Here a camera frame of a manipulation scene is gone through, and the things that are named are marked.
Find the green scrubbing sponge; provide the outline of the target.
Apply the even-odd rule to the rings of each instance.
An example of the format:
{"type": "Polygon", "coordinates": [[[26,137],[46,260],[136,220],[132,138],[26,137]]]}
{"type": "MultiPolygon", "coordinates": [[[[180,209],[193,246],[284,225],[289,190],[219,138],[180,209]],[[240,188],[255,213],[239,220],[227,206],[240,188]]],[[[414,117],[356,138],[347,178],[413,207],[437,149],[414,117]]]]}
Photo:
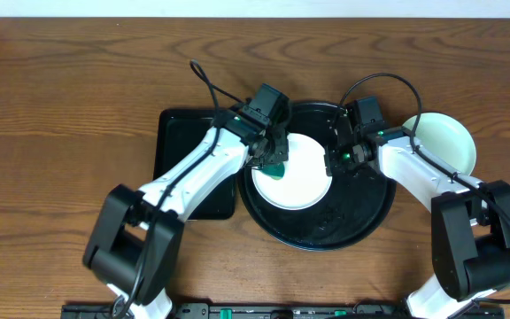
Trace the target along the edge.
{"type": "Polygon", "coordinates": [[[269,176],[275,180],[280,180],[285,175],[286,168],[284,164],[278,163],[278,164],[268,164],[265,165],[260,169],[260,172],[266,176],[269,176]]]}

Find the white plate top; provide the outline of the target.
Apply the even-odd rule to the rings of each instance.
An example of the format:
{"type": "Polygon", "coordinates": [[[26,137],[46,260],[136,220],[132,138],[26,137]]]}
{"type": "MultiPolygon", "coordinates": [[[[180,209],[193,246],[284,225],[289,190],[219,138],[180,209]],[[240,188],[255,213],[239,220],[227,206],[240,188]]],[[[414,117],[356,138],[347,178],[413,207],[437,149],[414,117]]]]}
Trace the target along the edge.
{"type": "Polygon", "coordinates": [[[253,169],[251,179],[267,203],[285,210],[302,210],[326,195],[332,178],[326,174],[325,149],[318,142],[299,133],[289,133],[287,138],[289,158],[283,162],[282,178],[253,169]]]}

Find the mint plate bottom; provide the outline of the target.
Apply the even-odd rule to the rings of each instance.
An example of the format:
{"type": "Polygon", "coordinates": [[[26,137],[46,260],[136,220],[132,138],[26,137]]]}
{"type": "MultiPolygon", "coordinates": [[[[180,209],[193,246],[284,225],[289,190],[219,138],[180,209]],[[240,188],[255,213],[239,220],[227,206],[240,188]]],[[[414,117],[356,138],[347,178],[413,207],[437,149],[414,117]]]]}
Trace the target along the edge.
{"type": "Polygon", "coordinates": [[[471,175],[476,163],[475,141],[453,117],[443,113],[423,113],[415,137],[428,152],[464,175],[471,175]]]}

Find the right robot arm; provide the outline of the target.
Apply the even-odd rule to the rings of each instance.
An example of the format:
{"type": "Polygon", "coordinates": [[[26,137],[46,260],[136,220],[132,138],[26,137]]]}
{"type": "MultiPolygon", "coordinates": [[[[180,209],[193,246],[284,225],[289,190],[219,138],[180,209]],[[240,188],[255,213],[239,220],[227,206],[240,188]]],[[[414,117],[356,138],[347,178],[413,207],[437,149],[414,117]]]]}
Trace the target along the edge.
{"type": "MultiPolygon", "coordinates": [[[[413,128],[380,116],[336,115],[328,171],[369,166],[402,185],[431,214],[433,276],[406,299],[416,318],[457,318],[510,286],[510,185],[464,175],[428,151],[413,128]]],[[[507,305],[508,299],[500,300],[507,305]]]]}

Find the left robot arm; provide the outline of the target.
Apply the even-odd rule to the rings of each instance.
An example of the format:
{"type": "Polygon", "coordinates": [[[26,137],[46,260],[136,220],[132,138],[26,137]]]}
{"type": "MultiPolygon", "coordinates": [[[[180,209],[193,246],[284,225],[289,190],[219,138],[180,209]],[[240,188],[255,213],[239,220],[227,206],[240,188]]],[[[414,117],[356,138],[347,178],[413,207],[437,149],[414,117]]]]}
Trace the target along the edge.
{"type": "Polygon", "coordinates": [[[117,297],[111,318],[165,318],[185,222],[214,189],[247,164],[288,158],[290,114],[247,111],[214,116],[201,142],[173,168],[134,191],[120,184],[106,196],[82,262],[117,297]]]}

